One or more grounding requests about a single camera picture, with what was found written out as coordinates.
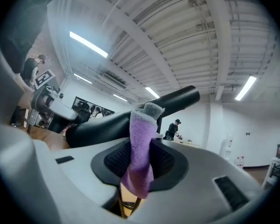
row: black cap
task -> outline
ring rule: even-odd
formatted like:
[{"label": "black cap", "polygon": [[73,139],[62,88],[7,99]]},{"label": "black cap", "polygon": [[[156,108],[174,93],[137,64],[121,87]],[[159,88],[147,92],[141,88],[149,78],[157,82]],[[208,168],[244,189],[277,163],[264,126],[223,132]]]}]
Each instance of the black cap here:
[{"label": "black cap", "polygon": [[45,56],[45,55],[40,54],[40,55],[38,56],[38,58],[42,59],[42,63],[45,64],[45,60],[46,60],[46,56]]}]

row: person in black cap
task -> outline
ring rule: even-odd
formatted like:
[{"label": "person in black cap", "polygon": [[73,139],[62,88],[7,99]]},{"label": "person in black cap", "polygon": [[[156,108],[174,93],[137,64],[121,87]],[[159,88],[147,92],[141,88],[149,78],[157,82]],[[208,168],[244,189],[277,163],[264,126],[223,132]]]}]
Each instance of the person in black cap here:
[{"label": "person in black cap", "polygon": [[181,121],[177,119],[174,123],[169,125],[169,129],[166,131],[166,140],[172,141],[174,139],[174,135],[179,137],[178,125],[181,124]]},{"label": "person in black cap", "polygon": [[38,66],[45,64],[46,56],[41,54],[37,58],[28,58],[24,64],[24,70],[21,72],[23,81],[28,86],[33,86],[36,74],[38,73]]}]

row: black handle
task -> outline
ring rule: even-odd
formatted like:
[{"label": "black handle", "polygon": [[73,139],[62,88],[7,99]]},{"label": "black handle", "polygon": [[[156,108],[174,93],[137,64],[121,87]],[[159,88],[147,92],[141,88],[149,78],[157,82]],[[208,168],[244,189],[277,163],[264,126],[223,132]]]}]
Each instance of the black handle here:
[{"label": "black handle", "polygon": [[[166,117],[197,103],[199,99],[198,90],[190,85],[150,102],[165,108],[162,117]],[[72,127],[66,132],[66,141],[70,147],[85,147],[129,137],[130,114],[131,110],[128,110]]]}]

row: white wall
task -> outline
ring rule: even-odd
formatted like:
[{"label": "white wall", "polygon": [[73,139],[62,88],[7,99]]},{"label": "white wall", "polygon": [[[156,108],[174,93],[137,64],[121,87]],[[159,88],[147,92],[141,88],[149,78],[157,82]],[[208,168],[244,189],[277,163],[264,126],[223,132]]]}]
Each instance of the white wall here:
[{"label": "white wall", "polygon": [[176,119],[180,119],[181,124],[178,126],[178,132],[184,140],[191,139],[193,144],[206,145],[208,124],[209,124],[209,107],[208,103],[200,103],[172,115],[163,118],[161,134],[165,135],[169,125]]},{"label": "white wall", "polygon": [[185,110],[163,118],[161,134],[165,134],[171,123],[181,120],[179,133],[184,139],[192,139],[193,144],[199,145],[212,152],[219,153],[216,145],[214,150],[212,140],[216,139],[215,132],[222,131],[223,139],[233,136],[230,161],[237,156],[245,156],[245,166],[269,165],[275,157],[277,144],[280,144],[280,105],[270,103],[221,104],[223,118],[211,122],[211,117],[217,109],[211,110],[210,103],[197,103]]},{"label": "white wall", "polygon": [[225,134],[233,135],[231,160],[245,156],[247,167],[270,164],[280,144],[280,105],[223,104],[223,117]]},{"label": "white wall", "polygon": [[62,92],[64,94],[62,102],[70,108],[76,96],[115,112],[125,111],[132,107],[129,103],[107,95],[83,80],[69,80]]}]

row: poster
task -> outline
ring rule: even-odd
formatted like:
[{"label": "poster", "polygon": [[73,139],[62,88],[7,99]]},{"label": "poster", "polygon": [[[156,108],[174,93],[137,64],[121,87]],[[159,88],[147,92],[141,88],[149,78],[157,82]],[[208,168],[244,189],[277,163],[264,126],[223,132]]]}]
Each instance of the poster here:
[{"label": "poster", "polygon": [[89,112],[90,112],[90,118],[89,119],[105,117],[105,116],[108,116],[108,115],[111,115],[111,114],[115,113],[114,111],[108,110],[104,107],[101,107],[99,105],[91,103],[87,100],[81,99],[77,96],[76,96],[75,101],[72,105],[72,109],[74,109],[74,107],[88,108],[87,105],[84,105],[85,103],[88,104],[88,106],[89,106]]}]

